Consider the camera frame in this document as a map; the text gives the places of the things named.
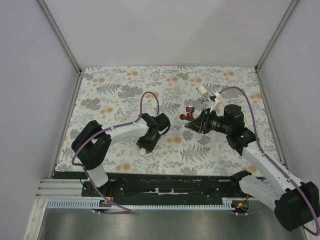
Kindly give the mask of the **white pipe elbow fitting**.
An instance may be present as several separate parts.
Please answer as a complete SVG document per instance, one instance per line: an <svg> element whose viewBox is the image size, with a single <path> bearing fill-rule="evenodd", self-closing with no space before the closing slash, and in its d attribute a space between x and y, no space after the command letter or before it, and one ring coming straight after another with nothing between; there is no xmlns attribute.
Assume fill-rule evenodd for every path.
<svg viewBox="0 0 320 240"><path fill-rule="evenodd" d="M142 156L144 156L144 155L147 154L147 151L146 151L146 149L144 149L144 148L140 148L138 152L139 152L139 154L142 155Z"/></svg>

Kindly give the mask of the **brown faucet chrome knob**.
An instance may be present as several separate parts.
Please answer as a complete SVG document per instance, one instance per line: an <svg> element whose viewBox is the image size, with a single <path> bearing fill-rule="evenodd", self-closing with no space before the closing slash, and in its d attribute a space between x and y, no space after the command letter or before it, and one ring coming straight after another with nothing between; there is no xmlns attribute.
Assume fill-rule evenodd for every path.
<svg viewBox="0 0 320 240"><path fill-rule="evenodd" d="M195 112L195 107L192 105L188 105L185 108L186 114L180 114L179 119L184 121L193 121L195 118L193 116L193 113Z"/></svg>

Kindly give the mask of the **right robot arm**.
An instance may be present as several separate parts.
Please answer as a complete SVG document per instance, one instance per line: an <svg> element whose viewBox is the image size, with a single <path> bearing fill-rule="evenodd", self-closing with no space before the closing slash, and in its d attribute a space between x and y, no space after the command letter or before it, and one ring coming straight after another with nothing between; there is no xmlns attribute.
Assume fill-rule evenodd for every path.
<svg viewBox="0 0 320 240"><path fill-rule="evenodd" d="M318 187L311 181L303 182L263 152L257 136L245 126L240 106L225 106L222 116L205 108L198 117L187 122L185 127L199 134L211 131L225 134L229 146L251 162L268 181L262 182L245 170L238 172L232 175L233 181L229 184L229 191L233 196L248 194L259 200L273 210L278 222L288 231L314 221L314 235L320 234Z"/></svg>

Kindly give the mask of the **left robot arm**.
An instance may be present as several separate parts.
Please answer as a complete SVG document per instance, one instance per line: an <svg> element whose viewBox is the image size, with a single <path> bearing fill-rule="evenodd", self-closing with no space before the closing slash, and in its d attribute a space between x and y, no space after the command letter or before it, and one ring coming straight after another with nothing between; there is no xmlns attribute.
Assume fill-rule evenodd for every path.
<svg viewBox="0 0 320 240"><path fill-rule="evenodd" d="M71 148L93 182L93 191L103 197L110 192L109 178L103 161L110 146L118 142L136 138L141 155L151 153L161 138L171 127L169 118L161 113L150 116L143 113L134 122L122 123L102 129L97 121L90 121L71 144Z"/></svg>

